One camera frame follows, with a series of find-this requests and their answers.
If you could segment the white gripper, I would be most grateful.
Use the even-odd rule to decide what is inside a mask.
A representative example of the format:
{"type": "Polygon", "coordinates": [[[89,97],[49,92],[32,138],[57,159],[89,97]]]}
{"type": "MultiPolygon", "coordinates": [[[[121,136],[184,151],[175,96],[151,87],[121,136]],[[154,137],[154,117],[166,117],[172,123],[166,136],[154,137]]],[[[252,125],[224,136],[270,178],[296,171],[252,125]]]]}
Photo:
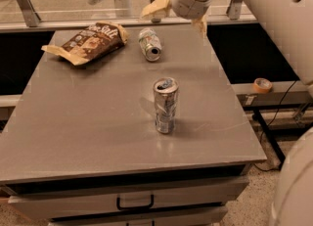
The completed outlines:
{"type": "Polygon", "coordinates": [[[146,21],[164,19],[172,8],[178,17],[192,20],[192,26],[206,38],[207,21],[204,14],[209,2],[210,0],[155,0],[143,8],[140,18],[146,21]]]}

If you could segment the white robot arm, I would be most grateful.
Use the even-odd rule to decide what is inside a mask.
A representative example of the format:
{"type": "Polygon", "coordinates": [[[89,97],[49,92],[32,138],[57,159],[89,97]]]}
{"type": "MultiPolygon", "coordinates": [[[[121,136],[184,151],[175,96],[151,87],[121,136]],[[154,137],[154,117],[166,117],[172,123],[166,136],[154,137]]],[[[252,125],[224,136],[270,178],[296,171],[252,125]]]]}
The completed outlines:
{"type": "MultiPolygon", "coordinates": [[[[170,0],[174,13],[200,19],[210,0],[170,0]]],[[[243,0],[300,81],[313,94],[313,0],[243,0]]],[[[280,172],[269,226],[313,226],[313,128],[290,149],[280,172]]]]}

